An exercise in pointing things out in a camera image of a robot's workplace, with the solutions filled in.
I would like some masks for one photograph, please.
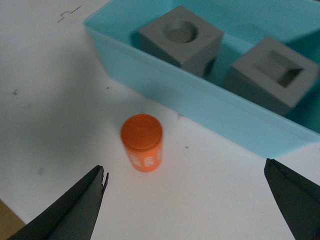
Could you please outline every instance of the white table surface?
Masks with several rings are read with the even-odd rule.
[[[108,77],[83,27],[107,2],[0,1],[0,199],[28,223],[102,165],[93,240],[293,240],[263,157]],[[139,113],[164,129],[150,173],[119,134]],[[277,160],[320,184],[320,143]]]

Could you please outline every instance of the light blue bin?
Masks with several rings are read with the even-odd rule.
[[[139,50],[138,29],[179,5],[225,32],[206,80]],[[219,87],[231,64],[266,36],[320,64],[319,2],[113,0],[84,24],[110,77],[256,154],[276,158],[320,142],[320,87],[287,118]]]

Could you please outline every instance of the circular hole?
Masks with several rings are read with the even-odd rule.
[[[167,39],[176,44],[186,44],[197,38],[198,30],[188,21],[175,20],[165,26],[164,34]]]

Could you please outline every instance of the orange cylinder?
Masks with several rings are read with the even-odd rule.
[[[121,140],[132,166],[138,171],[151,172],[160,165],[163,129],[155,117],[148,114],[130,117],[121,128]]]

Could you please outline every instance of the cube with square hole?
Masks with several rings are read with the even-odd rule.
[[[180,5],[139,29],[140,49],[203,77],[213,66],[223,34]]]
[[[232,64],[223,87],[285,116],[319,75],[319,65],[268,36]]]

